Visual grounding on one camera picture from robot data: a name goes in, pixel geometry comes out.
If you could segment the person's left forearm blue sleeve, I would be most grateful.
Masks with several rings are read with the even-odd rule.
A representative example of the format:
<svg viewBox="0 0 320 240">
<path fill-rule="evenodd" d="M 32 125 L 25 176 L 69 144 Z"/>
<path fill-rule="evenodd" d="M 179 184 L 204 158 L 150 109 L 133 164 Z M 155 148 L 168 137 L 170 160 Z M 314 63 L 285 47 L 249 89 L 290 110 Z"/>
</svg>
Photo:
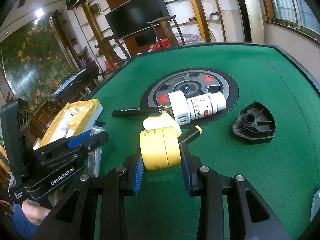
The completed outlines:
<svg viewBox="0 0 320 240">
<path fill-rule="evenodd" d="M 13 215 L 9 216 L 9 220 L 11 221 L 17 233 L 23 239 L 31 239 L 38 228 L 38 226 L 30 222 L 23 213 L 21 204 L 13 205 Z"/>
</svg>

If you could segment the person's left hand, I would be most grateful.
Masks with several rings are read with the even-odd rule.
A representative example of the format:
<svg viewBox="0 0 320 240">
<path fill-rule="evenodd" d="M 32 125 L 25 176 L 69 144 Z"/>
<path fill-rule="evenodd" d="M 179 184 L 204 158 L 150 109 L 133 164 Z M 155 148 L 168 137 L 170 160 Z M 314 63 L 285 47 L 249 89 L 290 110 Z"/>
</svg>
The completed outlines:
<svg viewBox="0 0 320 240">
<path fill-rule="evenodd" d="M 31 204 L 29 200 L 22 203 L 22 211 L 32 224 L 39 226 L 50 213 L 48 208 Z"/>
</svg>

